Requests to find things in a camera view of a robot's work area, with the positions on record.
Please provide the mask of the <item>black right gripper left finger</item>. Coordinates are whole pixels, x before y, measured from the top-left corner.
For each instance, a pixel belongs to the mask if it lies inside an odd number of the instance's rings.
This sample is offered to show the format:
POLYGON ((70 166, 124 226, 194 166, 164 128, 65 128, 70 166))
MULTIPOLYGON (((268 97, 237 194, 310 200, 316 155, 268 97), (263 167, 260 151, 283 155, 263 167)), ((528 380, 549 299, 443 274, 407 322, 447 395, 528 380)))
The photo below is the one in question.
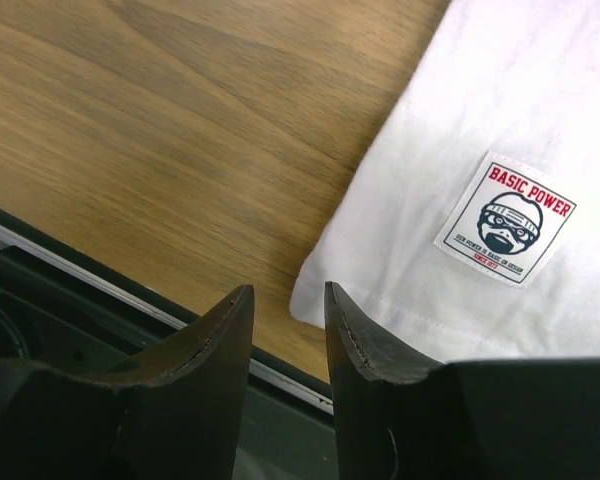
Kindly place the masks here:
POLYGON ((0 479, 228 479, 246 396, 254 289, 110 370, 0 360, 0 479))

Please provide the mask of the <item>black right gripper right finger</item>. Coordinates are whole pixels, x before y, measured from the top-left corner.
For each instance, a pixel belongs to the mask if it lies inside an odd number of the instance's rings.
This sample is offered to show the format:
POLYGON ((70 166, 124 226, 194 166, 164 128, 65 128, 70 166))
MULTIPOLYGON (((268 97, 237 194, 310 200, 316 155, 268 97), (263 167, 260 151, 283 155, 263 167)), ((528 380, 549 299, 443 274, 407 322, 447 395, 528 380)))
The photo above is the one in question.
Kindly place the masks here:
POLYGON ((329 282, 343 479, 600 479, 600 358, 442 364, 329 282))

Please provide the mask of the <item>white printed tank top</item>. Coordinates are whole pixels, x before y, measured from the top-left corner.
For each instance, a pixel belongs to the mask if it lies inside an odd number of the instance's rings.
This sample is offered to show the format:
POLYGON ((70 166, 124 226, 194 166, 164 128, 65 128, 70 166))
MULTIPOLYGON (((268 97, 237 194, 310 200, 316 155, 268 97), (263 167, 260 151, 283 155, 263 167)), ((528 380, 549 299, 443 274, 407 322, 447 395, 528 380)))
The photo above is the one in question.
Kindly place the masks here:
POLYGON ((600 356, 600 1, 454 1, 295 282, 439 361, 600 356))

